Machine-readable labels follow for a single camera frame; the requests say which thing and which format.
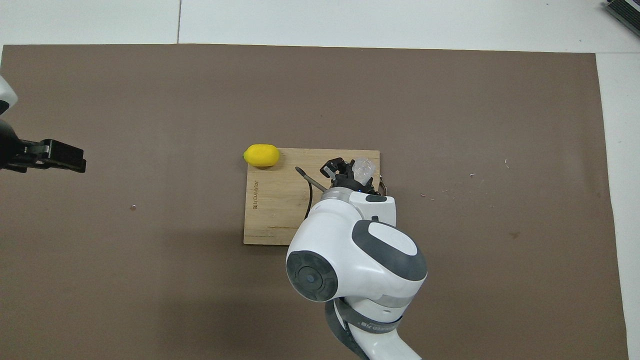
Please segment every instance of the white table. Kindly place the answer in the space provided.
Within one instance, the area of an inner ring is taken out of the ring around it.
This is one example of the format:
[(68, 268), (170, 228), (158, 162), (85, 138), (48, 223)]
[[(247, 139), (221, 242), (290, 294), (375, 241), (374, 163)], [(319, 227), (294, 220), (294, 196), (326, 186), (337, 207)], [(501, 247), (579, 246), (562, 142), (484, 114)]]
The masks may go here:
[(601, 1), (0, 4), (0, 45), (176, 42), (596, 53), (628, 352), (640, 359), (640, 38)]

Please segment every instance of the circular joint cover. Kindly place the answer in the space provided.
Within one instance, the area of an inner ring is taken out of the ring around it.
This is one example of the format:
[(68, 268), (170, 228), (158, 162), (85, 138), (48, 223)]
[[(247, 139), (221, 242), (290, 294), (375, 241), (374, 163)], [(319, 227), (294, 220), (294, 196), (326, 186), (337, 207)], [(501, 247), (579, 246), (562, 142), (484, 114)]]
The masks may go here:
[(287, 276), (300, 295), (327, 301), (338, 290), (338, 276), (329, 262), (313, 251), (294, 251), (287, 258)]

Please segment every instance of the white robot link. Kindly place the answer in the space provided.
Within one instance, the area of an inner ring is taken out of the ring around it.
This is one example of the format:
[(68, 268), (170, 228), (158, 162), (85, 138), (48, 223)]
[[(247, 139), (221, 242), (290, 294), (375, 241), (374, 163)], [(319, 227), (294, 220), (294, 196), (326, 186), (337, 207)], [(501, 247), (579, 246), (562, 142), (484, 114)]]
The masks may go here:
[(287, 276), (300, 295), (325, 302), (329, 328), (360, 359), (420, 359), (396, 329), (427, 277), (426, 261), (395, 227), (395, 200), (374, 190), (374, 166), (328, 161), (320, 171), (329, 189), (296, 168), (323, 194), (289, 246)]

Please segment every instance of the black cable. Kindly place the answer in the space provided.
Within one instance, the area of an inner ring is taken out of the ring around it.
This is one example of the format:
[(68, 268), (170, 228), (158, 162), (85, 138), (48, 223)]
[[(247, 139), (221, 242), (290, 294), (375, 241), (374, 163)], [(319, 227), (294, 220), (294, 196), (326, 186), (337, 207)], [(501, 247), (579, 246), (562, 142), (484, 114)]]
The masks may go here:
[(311, 211), (311, 202), (314, 200), (314, 189), (311, 187), (311, 183), (309, 183), (309, 205), (307, 205), (307, 213), (305, 214), (305, 219), (309, 216), (309, 211)]

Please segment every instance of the clear plastic object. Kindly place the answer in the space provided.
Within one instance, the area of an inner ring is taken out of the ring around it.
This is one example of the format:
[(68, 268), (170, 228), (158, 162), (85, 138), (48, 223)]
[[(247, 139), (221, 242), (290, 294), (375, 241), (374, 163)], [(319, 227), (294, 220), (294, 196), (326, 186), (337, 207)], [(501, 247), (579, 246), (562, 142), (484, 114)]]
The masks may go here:
[(365, 185), (376, 171), (376, 164), (367, 158), (357, 158), (351, 169), (353, 170), (353, 178)]

